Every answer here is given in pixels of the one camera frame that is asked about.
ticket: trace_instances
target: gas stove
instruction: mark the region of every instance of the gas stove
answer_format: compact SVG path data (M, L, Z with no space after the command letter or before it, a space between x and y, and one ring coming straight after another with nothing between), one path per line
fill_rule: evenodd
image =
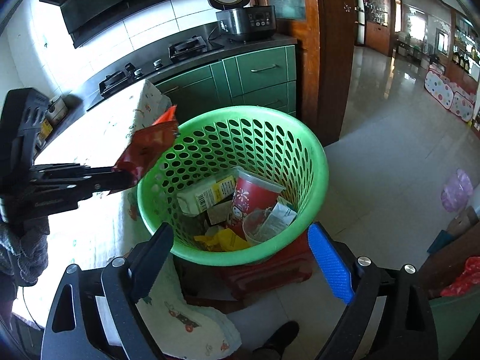
M107 99L138 80L152 77L166 67L223 47L223 45L209 40L206 42L201 36L193 36L182 42L171 44L165 54L159 54L153 61L140 68L129 62L124 69L106 76L105 80L98 85L100 95Z

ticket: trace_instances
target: floral tablecloth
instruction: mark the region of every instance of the floral tablecloth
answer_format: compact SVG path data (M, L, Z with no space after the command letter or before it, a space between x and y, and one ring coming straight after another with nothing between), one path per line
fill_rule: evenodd
M169 106L170 99L148 80L113 95L81 117L54 140L35 164L80 163L91 167L114 165L134 131L150 126ZM79 202L79 209L49 217L49 266L25 301L35 321L45 326L54 294L65 268L105 266L150 238L140 218L136 189L100 192ZM98 298L107 338L119 345L104 298ZM152 291L137 304L152 336L165 354L183 359L220 359L241 344L238 331L225 315L211 307L185 303L173 259L167 259ZM22 296L13 312L31 320Z

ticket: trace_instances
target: green plastic basket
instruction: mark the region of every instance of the green plastic basket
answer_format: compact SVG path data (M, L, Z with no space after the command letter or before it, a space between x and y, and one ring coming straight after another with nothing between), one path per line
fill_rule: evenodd
M237 266L269 257L294 241L320 210L328 186L328 165L315 135L283 112L257 106L221 108L179 127L181 135L138 185L138 206L154 233L162 222L175 231L172 253L207 266ZM202 227L184 216L178 190L222 169L240 165L284 185L282 196L298 216L276 237L248 249L209 252L194 240Z

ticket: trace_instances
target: green cabinet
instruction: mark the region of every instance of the green cabinet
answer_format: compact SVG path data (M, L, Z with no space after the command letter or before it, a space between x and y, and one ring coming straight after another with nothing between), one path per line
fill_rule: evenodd
M225 58L156 84L177 104L180 123L232 105L259 105L296 115L295 46Z

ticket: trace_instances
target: pants leg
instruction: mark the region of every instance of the pants leg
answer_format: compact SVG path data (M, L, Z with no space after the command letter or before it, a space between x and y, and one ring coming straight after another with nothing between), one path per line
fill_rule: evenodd
M282 357L273 349L258 349L251 354L250 360L280 360Z

